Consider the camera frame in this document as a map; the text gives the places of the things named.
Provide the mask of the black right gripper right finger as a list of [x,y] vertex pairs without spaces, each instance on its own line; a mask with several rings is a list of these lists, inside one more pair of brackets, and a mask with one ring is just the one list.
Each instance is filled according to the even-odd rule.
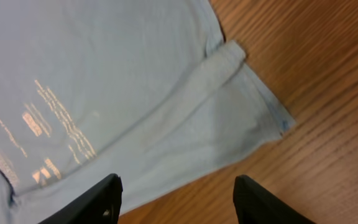
[[247,175],[235,178],[232,198],[239,224],[312,224]]

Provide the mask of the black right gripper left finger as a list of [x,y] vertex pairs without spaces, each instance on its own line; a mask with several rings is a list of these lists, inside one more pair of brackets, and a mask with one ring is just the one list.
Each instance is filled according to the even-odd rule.
[[117,224],[122,191],[121,178],[109,174],[40,224]]

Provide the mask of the light blue printed t-shirt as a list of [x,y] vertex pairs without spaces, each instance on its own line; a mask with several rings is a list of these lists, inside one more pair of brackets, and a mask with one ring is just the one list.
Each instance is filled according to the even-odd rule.
[[109,174],[131,211],[278,140],[294,119],[209,1],[0,0],[0,223]]

